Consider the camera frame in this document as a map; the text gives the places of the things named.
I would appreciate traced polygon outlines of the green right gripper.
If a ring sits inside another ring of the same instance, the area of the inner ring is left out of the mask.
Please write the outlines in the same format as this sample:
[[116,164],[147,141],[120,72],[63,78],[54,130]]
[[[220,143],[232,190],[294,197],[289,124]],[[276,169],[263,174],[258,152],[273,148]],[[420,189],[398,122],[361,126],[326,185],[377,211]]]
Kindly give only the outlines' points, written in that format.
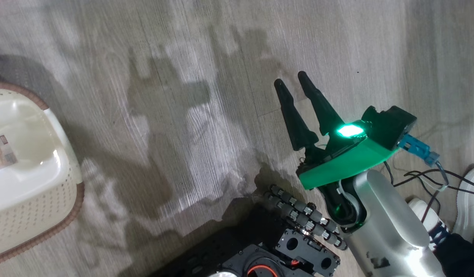
[[[373,130],[370,122],[344,124],[306,72],[298,72],[297,77],[313,106],[321,134],[329,135],[323,157],[315,161],[306,159],[297,168],[297,176],[304,189],[311,190],[358,175],[387,161],[399,150],[399,147],[386,149],[369,137],[367,132]],[[318,143],[318,136],[305,124],[283,80],[276,79],[274,87],[293,150],[314,147]]]

